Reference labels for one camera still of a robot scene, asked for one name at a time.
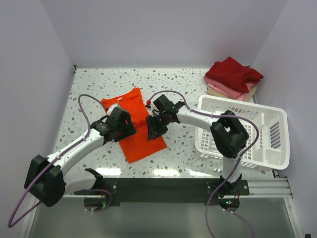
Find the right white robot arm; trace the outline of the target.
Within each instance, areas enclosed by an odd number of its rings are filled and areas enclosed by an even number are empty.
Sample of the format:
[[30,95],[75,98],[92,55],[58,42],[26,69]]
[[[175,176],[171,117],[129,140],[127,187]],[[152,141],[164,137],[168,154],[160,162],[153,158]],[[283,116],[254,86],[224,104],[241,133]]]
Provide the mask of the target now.
[[173,103],[165,95],[154,101],[155,109],[146,116],[148,140],[154,140],[167,133],[171,123],[188,124],[210,133],[217,151],[222,155],[222,189],[236,190],[242,178],[240,172],[241,157],[245,153],[249,134],[239,117],[226,110],[220,115],[213,115],[191,108],[186,100]]

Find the orange t shirt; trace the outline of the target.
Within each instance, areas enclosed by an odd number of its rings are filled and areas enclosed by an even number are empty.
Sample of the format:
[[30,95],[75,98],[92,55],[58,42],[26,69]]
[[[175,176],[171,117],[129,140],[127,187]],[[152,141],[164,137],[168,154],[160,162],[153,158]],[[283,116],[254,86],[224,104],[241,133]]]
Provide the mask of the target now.
[[167,148],[167,145],[161,136],[154,140],[147,139],[148,126],[146,117],[149,113],[145,108],[139,88],[134,88],[130,92],[115,98],[102,99],[101,102],[107,108],[118,103],[131,115],[131,120],[136,129],[136,133],[119,141],[127,162],[133,163]]

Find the pink folded shirt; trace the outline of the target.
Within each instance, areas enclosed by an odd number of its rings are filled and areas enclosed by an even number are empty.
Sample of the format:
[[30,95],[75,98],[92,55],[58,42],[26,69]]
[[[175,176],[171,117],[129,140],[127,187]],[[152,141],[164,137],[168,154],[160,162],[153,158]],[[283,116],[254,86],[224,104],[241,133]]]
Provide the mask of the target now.
[[[242,92],[238,92],[234,89],[231,89],[215,80],[209,79],[208,77],[204,76],[204,81],[207,83],[209,88],[212,88],[216,90],[217,92],[220,92],[228,97],[230,97],[232,100],[236,100],[240,95],[245,94]],[[250,89],[254,86],[257,86],[256,84],[250,84],[247,83],[247,88],[250,91]]]

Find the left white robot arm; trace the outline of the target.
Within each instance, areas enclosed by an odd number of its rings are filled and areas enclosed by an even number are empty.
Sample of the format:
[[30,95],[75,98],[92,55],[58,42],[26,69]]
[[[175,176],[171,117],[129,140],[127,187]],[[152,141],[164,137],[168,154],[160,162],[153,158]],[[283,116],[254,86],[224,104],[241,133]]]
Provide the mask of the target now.
[[131,115],[118,104],[110,114],[89,125],[83,135],[46,157],[31,161],[24,188],[44,205],[55,205],[66,192],[64,176],[80,160],[108,142],[118,142],[136,133]]

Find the beige folded shirt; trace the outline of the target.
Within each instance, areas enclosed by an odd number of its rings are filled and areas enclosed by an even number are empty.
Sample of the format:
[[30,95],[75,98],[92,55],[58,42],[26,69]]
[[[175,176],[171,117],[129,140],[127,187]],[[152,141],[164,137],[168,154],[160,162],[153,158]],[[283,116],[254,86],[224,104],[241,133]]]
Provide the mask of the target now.
[[[247,94],[242,94],[240,95],[236,100],[237,101],[243,101],[243,102],[248,102],[251,100],[251,98],[254,96],[256,90],[258,89],[258,86],[254,86],[250,89],[249,93]],[[207,94],[210,95],[210,96],[216,96],[216,97],[220,97],[220,98],[225,98],[225,99],[231,99],[230,97],[220,93],[220,92],[217,92],[216,90],[212,89],[212,88],[209,88],[207,90]]]

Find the white plastic laundry basket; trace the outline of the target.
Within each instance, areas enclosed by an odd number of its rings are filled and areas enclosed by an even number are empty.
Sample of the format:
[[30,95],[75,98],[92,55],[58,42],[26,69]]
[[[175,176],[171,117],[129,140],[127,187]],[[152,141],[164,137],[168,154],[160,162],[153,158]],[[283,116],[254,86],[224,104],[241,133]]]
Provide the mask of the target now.
[[209,95],[202,95],[199,98],[198,109],[214,115],[230,110],[235,115],[254,123],[251,125],[249,122],[241,121],[249,134],[247,144],[255,142],[243,155],[241,160],[243,167],[284,170],[289,166],[288,121],[283,109]]

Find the aluminium frame rail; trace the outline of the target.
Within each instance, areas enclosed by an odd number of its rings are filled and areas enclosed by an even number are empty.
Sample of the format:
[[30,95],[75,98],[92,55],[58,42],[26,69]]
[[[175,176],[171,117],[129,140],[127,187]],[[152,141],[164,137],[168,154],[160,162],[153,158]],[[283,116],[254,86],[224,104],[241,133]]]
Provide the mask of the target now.
[[253,178],[247,182],[251,197],[293,198],[287,178]]

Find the dark red folded shirt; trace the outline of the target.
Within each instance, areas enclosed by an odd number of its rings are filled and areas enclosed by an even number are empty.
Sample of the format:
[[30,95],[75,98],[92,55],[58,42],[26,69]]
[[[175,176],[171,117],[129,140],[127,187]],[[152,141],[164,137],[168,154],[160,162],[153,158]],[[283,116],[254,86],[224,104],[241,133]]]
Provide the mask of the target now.
[[216,61],[205,76],[240,93],[248,93],[247,84],[259,84],[264,78],[255,69],[241,65],[232,57]]

